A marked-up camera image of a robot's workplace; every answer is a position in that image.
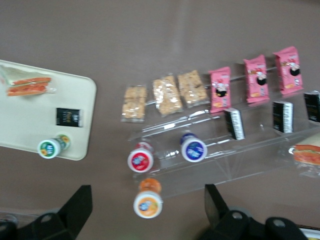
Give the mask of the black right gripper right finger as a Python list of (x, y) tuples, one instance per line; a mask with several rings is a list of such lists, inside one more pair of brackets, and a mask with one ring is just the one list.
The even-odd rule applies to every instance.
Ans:
[(269, 217), (260, 223), (241, 210), (231, 210), (214, 184), (204, 187), (204, 206), (210, 227), (200, 240), (306, 240), (291, 220)]

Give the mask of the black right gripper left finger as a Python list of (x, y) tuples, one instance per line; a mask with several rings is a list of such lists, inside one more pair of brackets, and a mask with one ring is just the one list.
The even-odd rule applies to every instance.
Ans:
[(92, 187), (82, 185), (58, 209), (41, 213), (0, 211), (2, 240), (75, 240), (93, 211)]

